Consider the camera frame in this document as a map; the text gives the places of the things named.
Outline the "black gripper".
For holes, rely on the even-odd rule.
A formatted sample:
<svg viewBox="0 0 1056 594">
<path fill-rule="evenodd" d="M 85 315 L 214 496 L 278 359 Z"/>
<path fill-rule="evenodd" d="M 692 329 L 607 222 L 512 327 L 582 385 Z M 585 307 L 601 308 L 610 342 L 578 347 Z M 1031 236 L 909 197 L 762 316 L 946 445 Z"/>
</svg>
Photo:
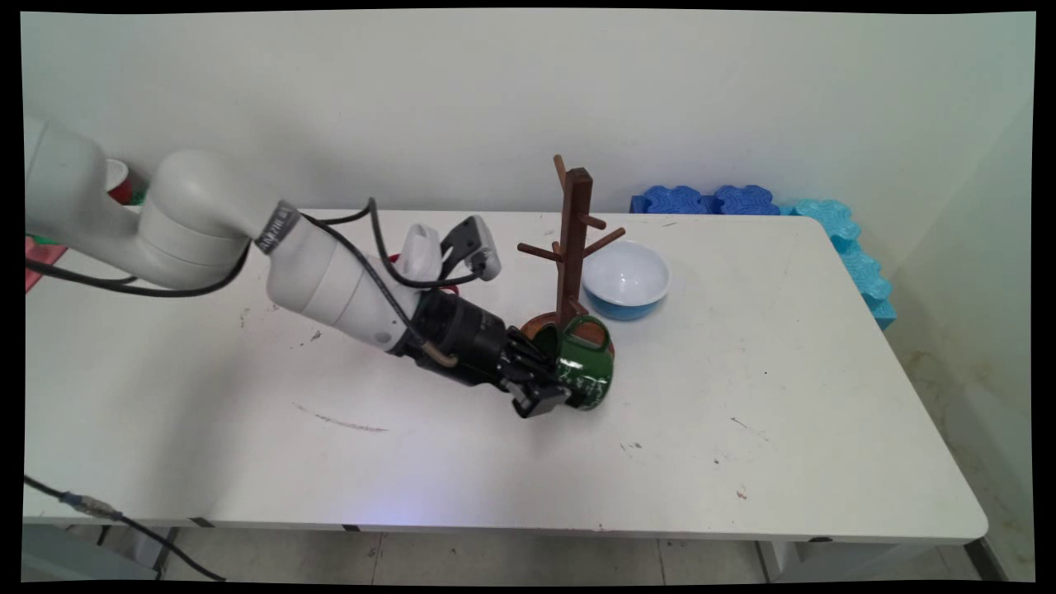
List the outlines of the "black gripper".
<svg viewBox="0 0 1056 594">
<path fill-rule="evenodd" d="M 396 344 L 396 357 L 465 386 L 490 384 L 511 394 L 520 417 L 550 413 L 570 398 L 570 388 L 550 375 L 552 358 L 524 334 L 463 297 L 444 290 L 420 295 L 412 328 L 439 352 L 456 359 L 453 367 L 434 361 L 410 331 Z"/>
</svg>

